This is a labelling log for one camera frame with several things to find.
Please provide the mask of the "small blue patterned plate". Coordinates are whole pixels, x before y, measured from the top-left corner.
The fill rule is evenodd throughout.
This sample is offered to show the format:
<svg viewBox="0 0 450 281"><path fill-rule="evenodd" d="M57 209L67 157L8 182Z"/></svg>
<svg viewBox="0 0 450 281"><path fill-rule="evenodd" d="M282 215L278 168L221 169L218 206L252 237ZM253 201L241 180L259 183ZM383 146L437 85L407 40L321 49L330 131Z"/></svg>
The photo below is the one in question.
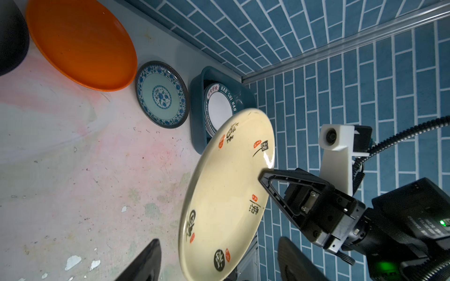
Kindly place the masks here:
<svg viewBox="0 0 450 281"><path fill-rule="evenodd" d="M170 65L159 61L142 65L135 79L135 92L139 106L154 124L174 129L186 121L189 92Z"/></svg>

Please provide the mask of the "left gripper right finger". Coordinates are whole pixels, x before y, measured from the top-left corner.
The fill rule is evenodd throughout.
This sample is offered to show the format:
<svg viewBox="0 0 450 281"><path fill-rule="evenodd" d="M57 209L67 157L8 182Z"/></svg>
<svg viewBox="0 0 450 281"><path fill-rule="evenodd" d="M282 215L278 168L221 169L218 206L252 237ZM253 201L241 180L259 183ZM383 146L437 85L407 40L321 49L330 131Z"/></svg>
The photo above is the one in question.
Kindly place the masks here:
<svg viewBox="0 0 450 281"><path fill-rule="evenodd" d="M277 252L282 281L328 281L322 271L287 237L280 238Z"/></svg>

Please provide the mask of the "orange plate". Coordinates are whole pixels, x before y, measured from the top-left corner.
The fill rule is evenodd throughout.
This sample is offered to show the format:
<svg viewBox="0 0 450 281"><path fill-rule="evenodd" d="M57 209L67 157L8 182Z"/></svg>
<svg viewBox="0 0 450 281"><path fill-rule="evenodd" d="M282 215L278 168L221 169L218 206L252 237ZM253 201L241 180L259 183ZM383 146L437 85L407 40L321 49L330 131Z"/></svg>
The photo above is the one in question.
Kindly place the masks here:
<svg viewBox="0 0 450 281"><path fill-rule="evenodd" d="M134 80L138 60L133 42L98 1L29 1L26 22L41 54L77 84L109 92Z"/></svg>

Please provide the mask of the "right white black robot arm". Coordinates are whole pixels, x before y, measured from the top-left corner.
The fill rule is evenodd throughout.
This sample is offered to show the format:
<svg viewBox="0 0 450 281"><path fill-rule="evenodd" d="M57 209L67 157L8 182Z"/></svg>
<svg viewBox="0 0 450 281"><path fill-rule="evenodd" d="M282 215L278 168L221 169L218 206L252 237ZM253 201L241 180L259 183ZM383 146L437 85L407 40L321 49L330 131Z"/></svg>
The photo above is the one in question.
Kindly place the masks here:
<svg viewBox="0 0 450 281"><path fill-rule="evenodd" d="M265 169L259 182L312 244L350 265L366 257L375 281L450 277L450 198L422 178L373 199L371 207L302 169Z"/></svg>

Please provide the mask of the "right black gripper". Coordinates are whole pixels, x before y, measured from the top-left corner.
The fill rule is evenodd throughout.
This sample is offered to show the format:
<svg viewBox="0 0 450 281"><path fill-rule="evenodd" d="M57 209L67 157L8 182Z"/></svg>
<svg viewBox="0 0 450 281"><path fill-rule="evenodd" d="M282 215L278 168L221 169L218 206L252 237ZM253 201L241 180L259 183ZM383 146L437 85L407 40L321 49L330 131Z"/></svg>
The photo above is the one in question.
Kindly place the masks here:
<svg viewBox="0 0 450 281"><path fill-rule="evenodd" d="M366 206L314 174L263 169L259 182L280 211L312 244L330 253L347 250Z"/></svg>

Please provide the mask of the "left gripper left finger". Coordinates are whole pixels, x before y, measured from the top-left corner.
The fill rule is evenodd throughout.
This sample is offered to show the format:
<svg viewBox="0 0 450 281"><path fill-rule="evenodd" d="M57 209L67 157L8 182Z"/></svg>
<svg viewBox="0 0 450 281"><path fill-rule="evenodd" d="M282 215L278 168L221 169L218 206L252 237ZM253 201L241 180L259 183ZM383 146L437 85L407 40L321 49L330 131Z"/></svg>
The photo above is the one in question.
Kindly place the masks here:
<svg viewBox="0 0 450 281"><path fill-rule="evenodd" d="M157 281L161 270L161 261L160 241L156 238L116 278L116 281Z"/></svg>

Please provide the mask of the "yellow plate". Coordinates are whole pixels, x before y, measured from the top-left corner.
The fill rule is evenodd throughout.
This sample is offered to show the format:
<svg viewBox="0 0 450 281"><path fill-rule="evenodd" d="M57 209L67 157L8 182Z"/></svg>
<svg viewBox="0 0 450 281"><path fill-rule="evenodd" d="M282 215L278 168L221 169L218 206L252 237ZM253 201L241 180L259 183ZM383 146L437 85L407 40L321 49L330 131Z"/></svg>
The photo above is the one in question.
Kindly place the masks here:
<svg viewBox="0 0 450 281"><path fill-rule="evenodd" d="M250 246L268 201L259 175L275 164L270 119L256 108L229 118L203 151L179 226L179 262L189 281L222 281Z"/></svg>

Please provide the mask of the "green rim plate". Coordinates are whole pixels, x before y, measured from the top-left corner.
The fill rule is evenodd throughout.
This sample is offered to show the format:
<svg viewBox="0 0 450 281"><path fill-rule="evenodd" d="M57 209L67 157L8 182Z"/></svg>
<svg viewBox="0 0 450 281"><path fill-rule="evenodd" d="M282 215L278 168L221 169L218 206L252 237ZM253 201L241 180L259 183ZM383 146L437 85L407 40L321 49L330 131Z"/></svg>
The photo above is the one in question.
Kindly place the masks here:
<svg viewBox="0 0 450 281"><path fill-rule="evenodd" d="M244 109L243 102L222 83L209 85L204 91L204 97L205 127L210 137L229 118Z"/></svg>

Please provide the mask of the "black plate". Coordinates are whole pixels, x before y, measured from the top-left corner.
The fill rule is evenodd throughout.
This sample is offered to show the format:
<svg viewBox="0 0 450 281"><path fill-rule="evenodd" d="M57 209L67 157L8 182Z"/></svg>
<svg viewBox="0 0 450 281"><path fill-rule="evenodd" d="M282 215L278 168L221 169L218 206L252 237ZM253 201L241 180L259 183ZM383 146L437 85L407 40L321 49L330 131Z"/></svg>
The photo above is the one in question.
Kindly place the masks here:
<svg viewBox="0 0 450 281"><path fill-rule="evenodd" d="M1 1L1 76L16 69L29 49L25 18L14 1Z"/></svg>

